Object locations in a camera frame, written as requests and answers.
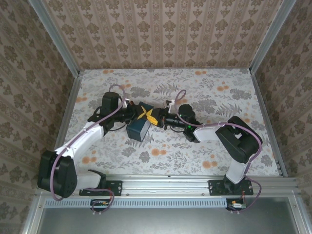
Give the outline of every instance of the yellow object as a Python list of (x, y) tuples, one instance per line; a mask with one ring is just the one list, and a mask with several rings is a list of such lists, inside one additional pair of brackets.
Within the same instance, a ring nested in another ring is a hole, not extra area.
[(151, 114), (152, 114), (152, 109), (149, 110), (149, 112), (146, 113), (147, 116), (147, 120), (150, 121), (153, 125), (158, 125), (158, 121), (156, 118), (154, 118)]
[(143, 106), (141, 106), (141, 107), (142, 107), (143, 113), (142, 113), (141, 115), (139, 115), (139, 116), (137, 117), (137, 119), (140, 119), (140, 118), (142, 118), (143, 116), (146, 115), (146, 110), (145, 110), (145, 108), (144, 108)]

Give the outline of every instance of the patterned floor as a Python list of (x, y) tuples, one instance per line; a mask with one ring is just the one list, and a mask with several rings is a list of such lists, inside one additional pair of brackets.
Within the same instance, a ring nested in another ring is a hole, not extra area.
[[(66, 141), (101, 105), (112, 84), (120, 84), (135, 103), (163, 107), (181, 89), (200, 122), (227, 121), (236, 115), (263, 139), (263, 152), (249, 174), (278, 175), (263, 117), (248, 69), (86, 70), (71, 117)], [(80, 168), (107, 174), (224, 175), (231, 157), (219, 141), (188, 142), (183, 133), (151, 126), (142, 143), (128, 139), (126, 129), (108, 133), (80, 161)]]

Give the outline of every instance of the black mounting plate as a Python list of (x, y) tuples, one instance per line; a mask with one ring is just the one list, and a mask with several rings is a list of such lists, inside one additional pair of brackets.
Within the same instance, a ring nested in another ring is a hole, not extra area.
[[(105, 188), (111, 190), (115, 196), (121, 196), (122, 192), (122, 181), (121, 180), (107, 180), (105, 184)], [(109, 192), (95, 192), (89, 190), (80, 190), (80, 196), (109, 196)]]
[(239, 185), (240, 186), (237, 187), (235, 191), (230, 193), (230, 191), (224, 187), (224, 180), (222, 179), (209, 180), (208, 181), (209, 194), (210, 196), (222, 196), (222, 195), (241, 196), (242, 191), (244, 191), (245, 195), (254, 195), (252, 183), (249, 180), (244, 179), (239, 183)]

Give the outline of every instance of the floral tablecloth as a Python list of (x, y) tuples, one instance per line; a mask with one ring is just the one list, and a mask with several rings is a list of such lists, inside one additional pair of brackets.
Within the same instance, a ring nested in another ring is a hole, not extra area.
[[(248, 69), (86, 70), (71, 117), (66, 141), (86, 123), (112, 84), (120, 84), (135, 103), (163, 107), (181, 89), (179, 104), (193, 107), (200, 122), (227, 121), (236, 115), (263, 139), (263, 152), (249, 174), (278, 175), (266, 127)], [(122, 126), (117, 123), (114, 128)], [(127, 137), (126, 129), (108, 133), (81, 159), (79, 166), (107, 174), (224, 175), (231, 157), (220, 141), (190, 143), (183, 133), (151, 125), (144, 141)]]

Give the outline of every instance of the floral wallpaper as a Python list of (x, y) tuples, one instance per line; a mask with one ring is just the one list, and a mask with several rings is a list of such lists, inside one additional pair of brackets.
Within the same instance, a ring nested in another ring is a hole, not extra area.
[(26, 0), (0, 1), (0, 233), (19, 233), (73, 77)]
[[(239, 116), (263, 139), (263, 152), (252, 163), (249, 173), (279, 175), (247, 68), (86, 70), (66, 141), (82, 129), (114, 83), (122, 85), (135, 103), (143, 101), (154, 107), (163, 107), (165, 100), (174, 99), (179, 90), (186, 89), (187, 95), (178, 106), (190, 104), (200, 122), (227, 121)], [(113, 129), (122, 125), (116, 123)], [(152, 125), (143, 142), (129, 139), (126, 128), (109, 132), (77, 161), (79, 170), (107, 174), (224, 175), (231, 157), (219, 140), (191, 143), (183, 133)]]
[(312, 214), (312, 1), (297, 0), (256, 77), (289, 176)]
[(80, 69), (249, 67), (282, 0), (44, 0)]

